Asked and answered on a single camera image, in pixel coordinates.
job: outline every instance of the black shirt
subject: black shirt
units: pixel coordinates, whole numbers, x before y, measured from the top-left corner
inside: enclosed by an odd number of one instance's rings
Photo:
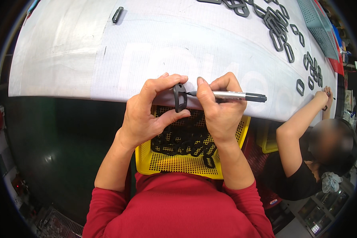
[[[322,190],[321,179],[316,182],[316,178],[304,160],[299,169],[287,178],[279,152],[271,153],[268,156],[259,179],[280,198],[290,201],[310,197]]]

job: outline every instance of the red long-sleeve shirt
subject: red long-sleeve shirt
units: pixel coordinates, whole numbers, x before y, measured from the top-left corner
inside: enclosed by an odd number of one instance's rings
[[[91,237],[275,237],[255,182],[225,193],[186,173],[136,174],[137,194],[94,188],[83,229]]]

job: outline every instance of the hand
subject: hand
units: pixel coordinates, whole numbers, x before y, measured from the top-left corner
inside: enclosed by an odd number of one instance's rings
[[[324,91],[317,91],[315,97],[313,98],[320,103],[320,109],[323,109],[328,102],[328,95]]]
[[[324,92],[327,94],[327,96],[328,96],[328,93],[329,93],[328,101],[327,101],[327,107],[328,107],[328,109],[330,109],[330,107],[332,107],[332,102],[333,102],[332,89],[330,89],[330,87],[328,87],[328,86],[325,86]]]
[[[246,101],[216,103],[213,91],[227,90],[242,92],[235,75],[231,72],[214,80],[210,85],[201,77],[197,78],[197,98],[200,101],[206,120],[206,127],[214,143],[236,141],[235,131],[246,109]]]
[[[119,138],[123,147],[133,150],[138,145],[161,134],[169,124],[190,116],[189,110],[186,109],[179,113],[173,109],[157,118],[151,114],[152,101],[159,92],[187,81],[188,76],[178,74],[169,76],[165,73],[158,79],[148,79],[144,83],[140,93],[127,101],[123,125],[115,136]]]

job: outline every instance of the yellow plastic basket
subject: yellow plastic basket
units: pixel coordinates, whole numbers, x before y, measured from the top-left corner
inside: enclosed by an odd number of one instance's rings
[[[264,154],[278,151],[276,143],[276,128],[270,126],[271,121],[265,120],[261,122],[257,129],[257,145],[262,147]]]
[[[161,112],[165,112],[171,109],[173,109],[173,107],[160,107]],[[191,117],[197,116],[199,112],[199,110],[189,110],[191,111]],[[156,106],[152,107],[152,112],[154,112],[153,115],[157,117]],[[235,133],[235,137],[240,148],[242,147],[243,141],[245,140],[246,133],[250,124],[250,119],[251,117],[243,116]],[[205,117],[203,117],[202,120],[196,124],[196,126],[205,126]],[[208,144],[211,141],[213,141],[213,138],[209,134],[208,138],[204,141],[204,144]],[[168,171],[197,174],[211,179],[224,178],[221,171],[218,150],[216,150],[212,156],[215,168],[208,168],[204,165],[204,161],[202,160],[203,152],[201,152],[198,157],[193,157],[190,154],[175,156],[164,155],[151,150],[150,140],[144,142],[142,145],[139,145],[135,150],[135,155],[136,169],[140,174],[150,175],[159,173],[161,171]]]

